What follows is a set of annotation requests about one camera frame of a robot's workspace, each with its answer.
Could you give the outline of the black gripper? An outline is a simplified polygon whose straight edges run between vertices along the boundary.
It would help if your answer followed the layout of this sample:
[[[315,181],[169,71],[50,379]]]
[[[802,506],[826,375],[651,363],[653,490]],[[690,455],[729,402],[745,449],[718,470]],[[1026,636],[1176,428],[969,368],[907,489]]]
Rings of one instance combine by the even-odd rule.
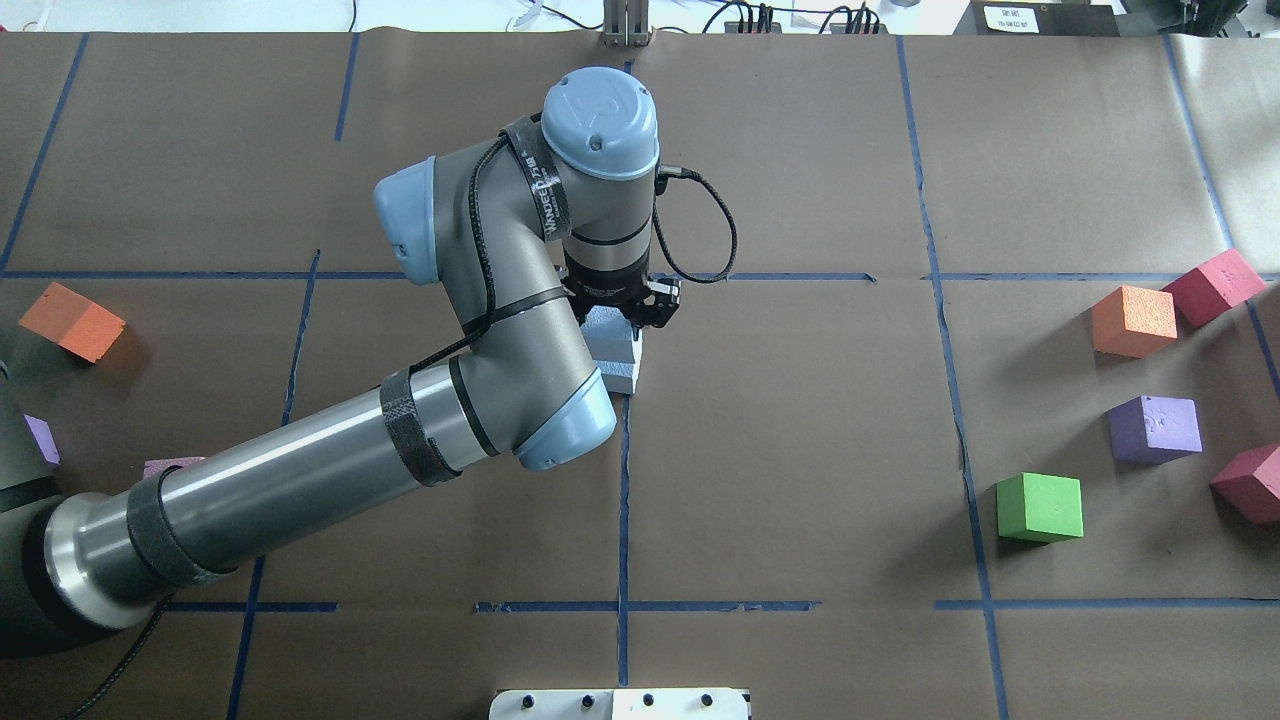
[[[636,329],[664,328],[681,305],[681,281],[631,274],[613,290],[594,290],[582,274],[561,273],[570,306],[579,325],[584,325],[595,307],[613,307]]]

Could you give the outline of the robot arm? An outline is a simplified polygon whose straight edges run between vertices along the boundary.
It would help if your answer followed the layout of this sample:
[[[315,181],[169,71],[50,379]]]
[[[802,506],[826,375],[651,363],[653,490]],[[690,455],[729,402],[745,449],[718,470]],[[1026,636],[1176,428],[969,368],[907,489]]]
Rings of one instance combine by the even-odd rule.
[[[4,659],[147,621],[283,544],[512,454],[541,471],[616,425],[581,332],[594,307],[662,327],[678,283],[649,268],[657,106],[634,76],[570,72],[489,145],[381,179],[374,204],[406,277],[444,287],[458,348],[379,387],[124,493],[65,496],[3,392]]]

